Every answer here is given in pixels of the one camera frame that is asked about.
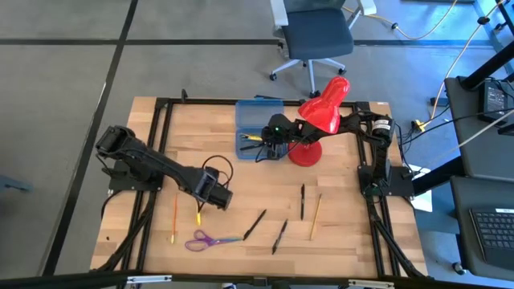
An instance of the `blue plastic container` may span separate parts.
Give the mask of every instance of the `blue plastic container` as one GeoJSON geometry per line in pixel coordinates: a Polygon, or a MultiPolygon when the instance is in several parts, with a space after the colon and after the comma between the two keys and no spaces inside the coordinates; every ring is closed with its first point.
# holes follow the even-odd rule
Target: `blue plastic container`
{"type": "MultiPolygon", "coordinates": [[[[257,145],[259,142],[254,140],[243,139],[241,135],[250,134],[260,136],[263,127],[267,125],[271,116],[277,113],[284,113],[284,103],[282,100],[265,100],[256,98],[254,100],[240,100],[235,104],[235,154],[241,160],[255,160],[259,150],[262,148],[248,149],[241,151],[251,145],[257,145]]],[[[278,147],[280,155],[287,152],[287,146],[278,147]]],[[[268,148],[263,147],[259,154],[259,159],[267,156],[268,148]]]]}

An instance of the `yellow cable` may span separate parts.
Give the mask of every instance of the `yellow cable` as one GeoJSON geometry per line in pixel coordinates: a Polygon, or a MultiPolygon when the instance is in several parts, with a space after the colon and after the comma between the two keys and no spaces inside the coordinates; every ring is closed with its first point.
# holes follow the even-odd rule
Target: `yellow cable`
{"type": "MultiPolygon", "coordinates": [[[[403,32],[402,29],[400,28],[400,26],[397,26],[396,30],[398,30],[403,36],[405,36],[405,38],[409,39],[409,40],[419,40],[419,39],[424,39],[426,36],[428,35],[431,35],[432,32],[434,32],[437,27],[439,27],[439,25],[441,25],[441,23],[443,23],[443,20],[448,16],[448,14],[450,13],[450,11],[453,9],[453,7],[455,6],[455,4],[457,4],[457,1],[458,0],[454,0],[453,3],[451,3],[451,6],[450,8],[448,9],[448,11],[443,15],[443,17],[441,18],[441,20],[439,20],[439,22],[437,22],[437,24],[435,24],[435,26],[430,29],[430,31],[426,32],[423,36],[419,36],[419,37],[411,37],[409,35],[407,35],[407,33],[403,32]]],[[[347,10],[348,12],[350,13],[353,13],[353,10],[349,9],[349,8],[346,8],[346,7],[343,7],[343,9],[347,10]]],[[[370,17],[370,18],[375,18],[375,19],[379,19],[379,20],[382,20],[384,22],[387,22],[391,25],[394,25],[394,23],[386,18],[383,18],[381,16],[378,16],[378,15],[364,15],[366,17],[370,17]]]]}
{"type": "MultiPolygon", "coordinates": [[[[489,15],[494,11],[496,10],[496,8],[498,8],[498,6],[503,3],[504,0],[501,0],[499,1],[494,7],[492,7],[491,10],[489,10],[489,13],[487,13],[485,15],[485,18],[488,18],[489,15]]],[[[455,65],[457,64],[457,62],[459,61],[460,57],[464,54],[464,52],[466,51],[467,47],[469,46],[469,43],[471,42],[471,40],[473,39],[473,37],[475,37],[476,33],[479,31],[480,27],[482,25],[479,24],[475,31],[473,31],[473,33],[471,34],[470,38],[467,40],[466,42],[466,45],[464,45],[464,48],[460,51],[459,55],[457,56],[457,58],[454,60],[454,62],[451,64],[450,66],[450,69],[448,69],[448,72],[444,75],[444,79],[443,81],[441,82],[441,86],[439,86],[439,91],[437,93],[437,96],[435,97],[435,102],[434,102],[434,109],[432,109],[432,114],[430,115],[430,119],[427,121],[427,122],[424,122],[422,123],[421,125],[419,125],[420,129],[423,130],[428,124],[430,124],[430,122],[434,119],[434,116],[435,116],[435,109],[437,108],[437,103],[439,101],[439,97],[441,96],[441,92],[443,92],[443,88],[444,88],[444,80],[450,75],[451,71],[453,70],[453,68],[455,67],[455,65]]]]}

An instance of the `chair base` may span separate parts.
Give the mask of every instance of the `chair base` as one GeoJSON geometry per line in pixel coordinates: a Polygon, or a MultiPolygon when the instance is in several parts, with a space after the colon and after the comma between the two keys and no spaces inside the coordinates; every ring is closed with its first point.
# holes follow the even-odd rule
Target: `chair base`
{"type": "Polygon", "coordinates": [[[282,64],[281,66],[277,67],[275,70],[273,70],[270,74],[270,80],[276,80],[276,72],[282,71],[286,68],[290,68],[299,62],[302,62],[304,67],[307,64],[308,76],[309,76],[309,80],[311,83],[311,93],[309,94],[309,97],[311,97],[311,98],[317,97],[320,95],[320,92],[316,90],[316,85],[314,84],[314,67],[312,66],[312,62],[323,63],[323,64],[327,64],[327,65],[335,67],[335,68],[339,68],[339,71],[337,72],[339,75],[343,75],[344,73],[346,73],[346,69],[345,69],[346,66],[344,64],[338,63],[337,61],[332,60],[332,59],[309,59],[307,61],[303,61],[300,59],[291,59],[291,60],[287,61],[286,63],[282,64]]]}

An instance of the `table leg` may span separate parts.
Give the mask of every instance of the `table leg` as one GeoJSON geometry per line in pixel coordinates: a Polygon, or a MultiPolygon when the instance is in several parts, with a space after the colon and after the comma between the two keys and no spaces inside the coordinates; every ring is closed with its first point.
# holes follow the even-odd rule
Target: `table leg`
{"type": "Polygon", "coordinates": [[[418,196],[429,189],[444,184],[449,181],[452,176],[465,176],[461,157],[456,157],[437,169],[433,169],[428,174],[413,180],[414,196],[418,196]]]}

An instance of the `black desk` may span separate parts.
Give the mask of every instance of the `black desk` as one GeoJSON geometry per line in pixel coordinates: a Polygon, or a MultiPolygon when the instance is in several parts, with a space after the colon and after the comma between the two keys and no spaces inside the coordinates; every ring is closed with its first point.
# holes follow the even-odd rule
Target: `black desk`
{"type": "MultiPolygon", "coordinates": [[[[444,83],[453,118],[478,112],[478,92],[462,89],[456,78],[445,79],[444,83]]],[[[509,105],[514,107],[510,98],[509,105]]],[[[513,121],[514,116],[509,117],[509,123],[513,121]]],[[[454,122],[457,140],[461,143],[487,125],[488,123],[474,116],[457,120],[454,122]]],[[[490,128],[461,147],[460,155],[425,176],[415,179],[414,192],[424,193],[449,181],[451,176],[514,182],[514,136],[502,136],[498,134],[497,128],[490,128]]]]}
{"type": "Polygon", "coordinates": [[[451,189],[459,220],[460,235],[457,235],[457,243],[464,269],[477,276],[514,281],[514,271],[489,265],[483,260],[469,213],[472,207],[514,207],[514,183],[452,177],[451,189]]]}

